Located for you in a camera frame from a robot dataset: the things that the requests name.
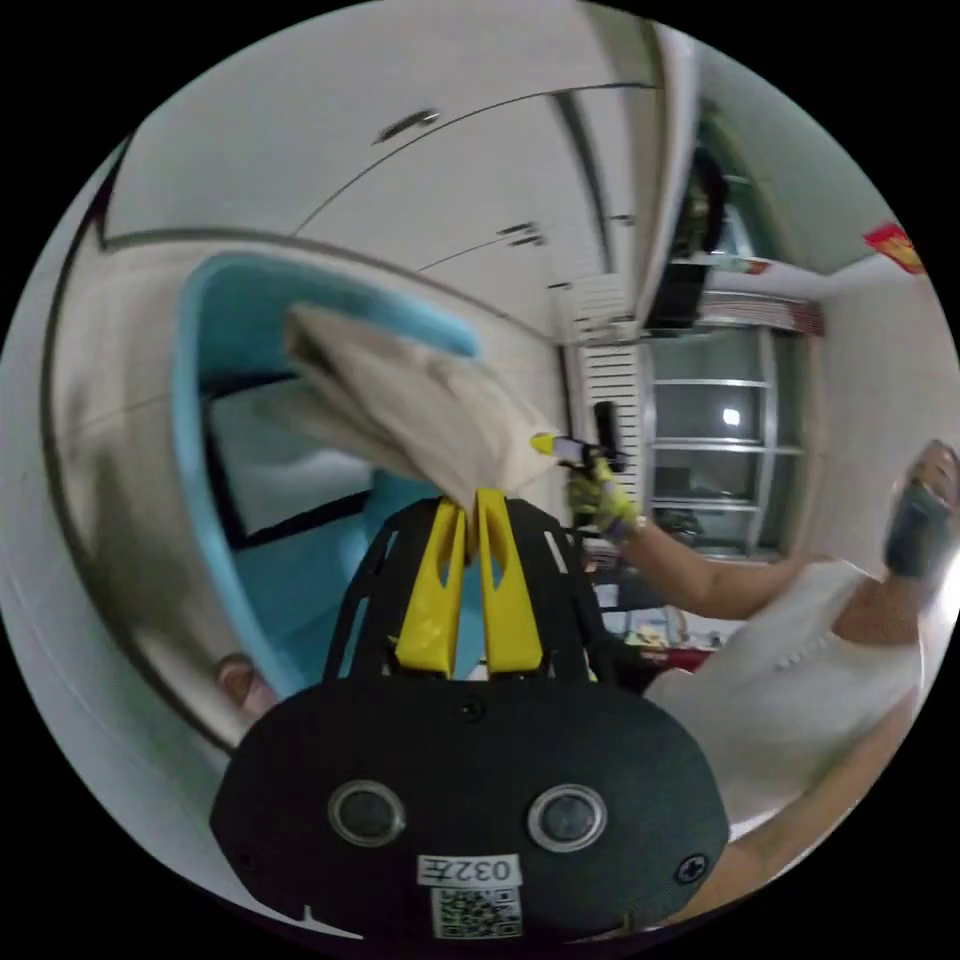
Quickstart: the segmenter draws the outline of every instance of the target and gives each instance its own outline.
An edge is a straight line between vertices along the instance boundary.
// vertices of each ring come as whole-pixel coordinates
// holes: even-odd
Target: blue chair
[[[173,441],[197,543],[241,646],[267,683],[288,697],[323,672],[344,592],[384,520],[438,491],[373,474],[362,513],[247,549],[224,532],[205,453],[204,398],[289,377],[286,310],[315,303],[461,356],[480,345],[461,320],[425,303],[318,267],[250,254],[210,258],[188,277],[178,306]],[[479,571],[464,587],[458,677],[483,653]],[[362,622],[355,623],[355,632]]]

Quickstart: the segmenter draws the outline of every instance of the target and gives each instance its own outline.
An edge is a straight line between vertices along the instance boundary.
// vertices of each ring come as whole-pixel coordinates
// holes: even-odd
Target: qr code
[[[440,940],[495,940],[523,933],[520,890],[430,891],[434,936]]]

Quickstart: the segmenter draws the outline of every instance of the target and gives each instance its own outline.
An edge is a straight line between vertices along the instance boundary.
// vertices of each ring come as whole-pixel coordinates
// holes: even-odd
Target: white radiator
[[[630,342],[635,341],[636,320],[625,302],[619,274],[577,280],[571,293],[571,339],[583,401],[588,410],[604,400],[616,405],[621,448],[629,458],[627,471],[619,479],[639,502],[643,489],[640,354],[636,343]]]

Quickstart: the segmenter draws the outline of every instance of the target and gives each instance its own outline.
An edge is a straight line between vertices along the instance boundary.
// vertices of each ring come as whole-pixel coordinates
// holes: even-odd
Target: person's foot
[[[241,710],[253,717],[263,716],[279,702],[253,661],[243,653],[231,654],[220,661],[217,683]]]

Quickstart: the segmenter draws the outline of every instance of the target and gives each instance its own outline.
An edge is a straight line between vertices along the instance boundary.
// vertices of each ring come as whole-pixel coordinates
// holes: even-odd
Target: hand
[[[637,507],[600,454],[593,455],[591,474],[578,471],[571,477],[567,501],[575,515],[588,516],[600,535],[611,543],[621,543],[642,524]]]

